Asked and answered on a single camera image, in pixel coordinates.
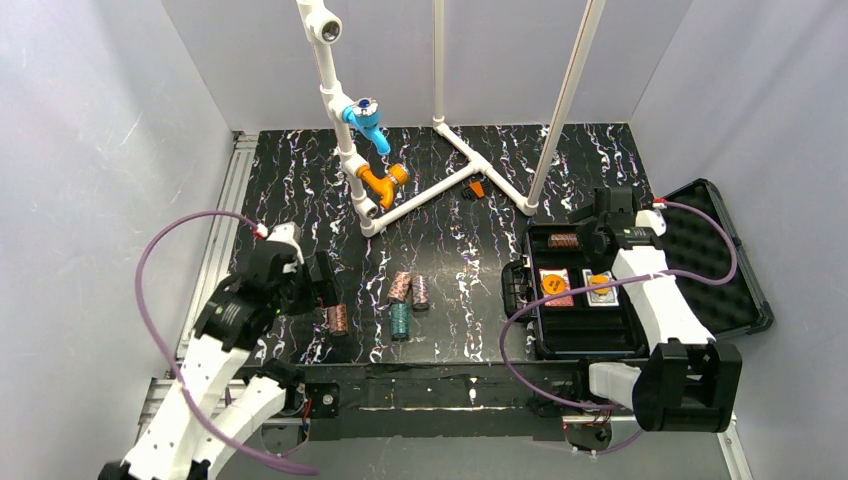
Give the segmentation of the red black chip stack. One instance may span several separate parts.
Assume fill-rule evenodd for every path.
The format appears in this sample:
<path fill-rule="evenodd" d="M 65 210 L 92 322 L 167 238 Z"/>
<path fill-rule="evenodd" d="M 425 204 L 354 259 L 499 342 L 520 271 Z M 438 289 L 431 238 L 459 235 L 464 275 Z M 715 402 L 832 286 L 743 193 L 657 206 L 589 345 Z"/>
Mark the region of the red black chip stack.
<path fill-rule="evenodd" d="M 568 248 L 571 244 L 570 235 L 565 233 L 550 234 L 547 237 L 547 247 L 549 249 Z"/>
<path fill-rule="evenodd" d="M 329 334 L 334 337 L 347 336 L 350 331 L 347 306 L 337 304 L 327 307 L 325 311 Z"/>
<path fill-rule="evenodd" d="M 581 246 L 579 236 L 576 233 L 564 234 L 562 243 L 564 248 L 571 250 L 579 249 Z"/>

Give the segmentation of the green blue chip stack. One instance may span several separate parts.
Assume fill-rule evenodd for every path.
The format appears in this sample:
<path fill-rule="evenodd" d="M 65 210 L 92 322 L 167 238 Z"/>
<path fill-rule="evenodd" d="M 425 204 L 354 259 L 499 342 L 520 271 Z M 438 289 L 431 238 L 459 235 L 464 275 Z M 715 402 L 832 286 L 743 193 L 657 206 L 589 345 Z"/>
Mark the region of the green blue chip stack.
<path fill-rule="evenodd" d="M 407 303 L 393 303 L 390 306 L 390 324 L 393 341 L 409 339 L 410 306 Z"/>

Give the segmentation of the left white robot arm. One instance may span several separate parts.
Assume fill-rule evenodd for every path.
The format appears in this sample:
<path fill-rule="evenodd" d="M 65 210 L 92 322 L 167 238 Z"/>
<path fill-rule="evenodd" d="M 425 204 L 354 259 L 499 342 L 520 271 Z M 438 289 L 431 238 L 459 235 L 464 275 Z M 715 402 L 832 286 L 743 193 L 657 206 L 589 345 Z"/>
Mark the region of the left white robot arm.
<path fill-rule="evenodd" d="M 225 277 L 202 307 L 174 382 L 135 445 L 105 464 L 102 479 L 211 479 L 240 451 L 273 468 L 313 474 L 246 446 L 305 381 L 302 369 L 267 361 L 221 413 L 215 411 L 230 381 L 257 341 L 281 315 L 315 311 L 334 297 L 334 283 L 314 279 L 292 239 L 260 242 L 247 266 Z"/>

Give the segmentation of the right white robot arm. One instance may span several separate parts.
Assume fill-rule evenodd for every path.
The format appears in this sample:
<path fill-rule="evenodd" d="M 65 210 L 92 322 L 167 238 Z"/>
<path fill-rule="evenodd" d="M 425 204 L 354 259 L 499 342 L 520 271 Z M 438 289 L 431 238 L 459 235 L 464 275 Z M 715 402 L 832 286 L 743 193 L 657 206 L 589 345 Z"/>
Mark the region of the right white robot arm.
<path fill-rule="evenodd" d="M 660 238 L 667 208 L 685 209 L 705 220 L 729 251 L 720 278 L 671 269 Z M 629 187 L 597 187 L 588 210 L 577 214 L 578 247 L 595 269 L 609 269 L 610 287 L 623 289 L 647 340 L 650 356 L 640 367 L 594 362 L 590 392 L 633 412 L 645 431 L 725 431 L 731 421 L 742 357 L 720 344 L 696 317 L 676 281 L 708 286 L 730 282 L 738 270 L 737 250 L 719 223 L 703 211 L 656 199 L 643 207 Z"/>

